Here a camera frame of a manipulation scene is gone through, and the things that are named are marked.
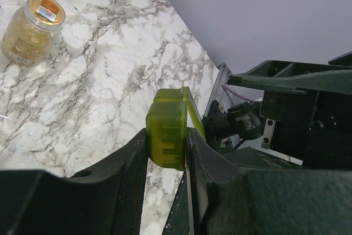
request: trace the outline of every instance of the gray wall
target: gray wall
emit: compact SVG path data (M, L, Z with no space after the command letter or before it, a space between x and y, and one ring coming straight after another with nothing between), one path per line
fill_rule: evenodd
M326 63L352 51L352 0L170 0L216 64Z

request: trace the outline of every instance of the wire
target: wire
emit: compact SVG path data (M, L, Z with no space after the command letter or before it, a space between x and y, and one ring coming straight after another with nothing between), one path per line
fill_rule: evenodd
M221 86L221 87L222 87L222 89L225 91L225 94L227 95L227 97L230 99L231 106L234 106L235 103L233 102L233 100L232 100L232 98L231 98L229 92L224 88L224 86Z
M236 146L234 146L233 148L231 148L231 149L229 149L229 150L224 150L224 151L222 151L221 154L228 154L229 152L232 152L232 151L237 150L238 148L240 148L240 146L241 146L245 141L246 141L245 139L241 139L241 140L236 144Z
M254 102L255 100L253 99L250 99L248 97L245 97L243 95L240 95L239 93L237 93L236 91L232 90L231 88L228 88L227 86L225 85L221 85L222 89L223 90L227 90L228 92L230 92L231 94L235 95L236 97L240 98L240 99L243 99L245 101L249 101L249 102Z
M238 148L240 148L240 146L245 142L246 140L245 139L241 139L237 144L236 146L233 147L233 151L237 150Z

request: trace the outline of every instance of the yellow plastic cover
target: yellow plastic cover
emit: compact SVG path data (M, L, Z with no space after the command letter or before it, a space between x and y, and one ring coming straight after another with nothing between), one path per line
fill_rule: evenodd
M157 91L146 117L148 154L156 165L184 170L187 111L195 128L205 138L204 127L188 86Z

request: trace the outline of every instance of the jar lid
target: jar lid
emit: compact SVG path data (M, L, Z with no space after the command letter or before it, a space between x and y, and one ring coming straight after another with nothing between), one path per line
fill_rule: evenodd
M26 17L40 28L55 30L66 20L63 7L55 0L27 0Z

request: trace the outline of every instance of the marble countertop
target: marble countertop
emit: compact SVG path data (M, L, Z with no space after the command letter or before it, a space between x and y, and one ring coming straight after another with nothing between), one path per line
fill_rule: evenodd
M26 0L0 0L0 36ZM200 113L218 70L168 0L57 0L67 21L47 60L0 53L0 168L72 176L145 127L159 88L189 86ZM141 234L161 234L181 173L149 161Z

